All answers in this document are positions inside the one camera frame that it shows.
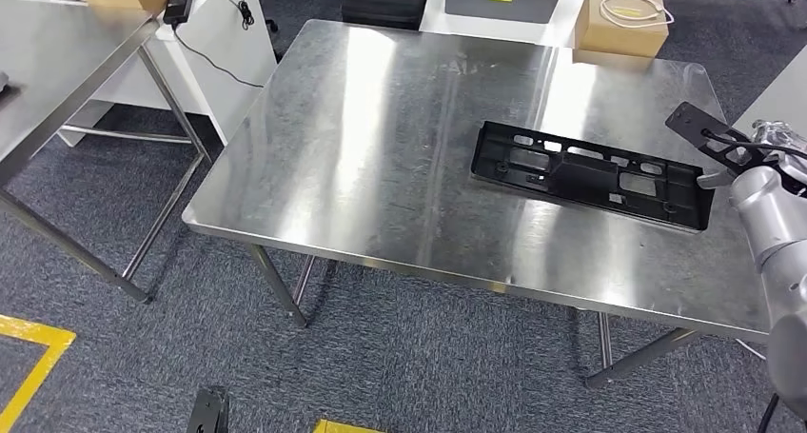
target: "white cable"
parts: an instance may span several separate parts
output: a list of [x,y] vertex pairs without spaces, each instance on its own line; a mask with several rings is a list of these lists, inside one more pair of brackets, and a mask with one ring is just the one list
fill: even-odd
[[[600,15],[605,19],[611,21],[611,23],[626,29],[644,29],[646,27],[665,26],[667,24],[672,24],[676,22],[676,18],[673,17],[673,13],[667,10],[667,8],[665,8],[661,3],[658,3],[654,0],[641,0],[643,2],[649,3],[650,5],[653,5],[653,8],[656,11],[653,14],[640,17],[633,17],[633,16],[626,16],[624,14],[619,14],[618,12],[608,7],[609,1],[611,0],[602,0],[600,2]],[[624,19],[626,21],[652,21],[654,19],[657,19],[660,13],[663,13],[665,16],[663,22],[651,22],[649,24],[624,24],[618,21],[617,19],[614,19],[614,17],[617,17],[619,19]]]
[[738,342],[738,343],[739,343],[739,345],[741,345],[741,346],[745,347],[746,349],[748,349],[748,351],[749,351],[749,352],[751,352],[752,354],[756,355],[757,357],[760,357],[762,360],[768,360],[768,359],[766,359],[766,358],[765,358],[765,356],[764,356],[764,355],[760,354],[759,352],[756,352],[756,351],[755,351],[753,348],[751,348],[751,346],[749,346],[748,344],[744,343],[742,340],[734,339],[734,341]]

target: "yellow floor marking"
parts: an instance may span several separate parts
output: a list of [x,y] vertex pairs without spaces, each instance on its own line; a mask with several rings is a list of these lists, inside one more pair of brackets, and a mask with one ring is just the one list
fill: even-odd
[[335,423],[320,419],[314,431],[311,433],[382,433],[376,430],[368,430],[367,428],[360,428],[358,426],[345,425],[344,423]]
[[53,326],[36,324],[34,322],[14,319],[13,317],[0,315],[0,335],[9,336],[18,340],[30,341],[48,347],[39,362],[30,371],[28,377],[23,381],[9,404],[0,412],[0,432],[6,433],[11,430],[17,418],[30,402],[33,394],[47,378],[48,373],[59,361],[62,353],[70,346],[75,339],[75,333]]

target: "table top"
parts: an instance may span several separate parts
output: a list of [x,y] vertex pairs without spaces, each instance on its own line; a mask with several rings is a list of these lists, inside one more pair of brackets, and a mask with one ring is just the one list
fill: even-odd
[[762,285],[728,190],[692,234],[470,175],[484,120],[717,171],[664,125],[684,100],[723,119],[697,64],[309,21],[183,219],[241,242],[764,341]]
[[156,29],[145,11],[0,0],[0,185]]

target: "gray carpet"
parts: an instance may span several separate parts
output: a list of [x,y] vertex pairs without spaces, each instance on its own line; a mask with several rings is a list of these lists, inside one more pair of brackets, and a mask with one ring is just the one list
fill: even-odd
[[[807,43],[786,19],[804,9],[782,0],[667,1],[679,22],[661,55],[703,63],[732,119]],[[281,27],[280,51],[306,19],[338,18],[340,6],[263,3]],[[170,114],[123,106],[101,126],[178,130]],[[10,189],[122,268],[191,154],[54,140]],[[301,256],[270,256],[296,278]],[[99,282],[5,214],[0,266],[1,314],[78,335],[17,432],[184,431],[203,384],[229,389],[234,432],[306,432],[319,418],[390,432],[741,432],[756,429],[771,391],[760,360],[716,337],[588,390],[581,378],[599,366],[590,311],[327,261],[315,266],[303,304],[310,326],[300,329],[241,247],[188,231],[178,215],[135,280],[155,293],[152,305]],[[665,331],[622,318],[612,330],[617,357]],[[0,341],[0,401],[36,354]],[[770,431],[803,425],[782,408]]]

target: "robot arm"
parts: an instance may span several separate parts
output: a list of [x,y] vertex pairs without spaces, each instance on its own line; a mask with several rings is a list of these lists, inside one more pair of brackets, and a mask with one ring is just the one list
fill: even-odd
[[807,139],[784,123],[757,121],[753,144],[760,146],[738,148],[750,140],[689,104],[667,126],[728,167],[699,184],[731,183],[771,319],[768,373],[779,397],[807,419],[807,156],[799,154],[807,153]]

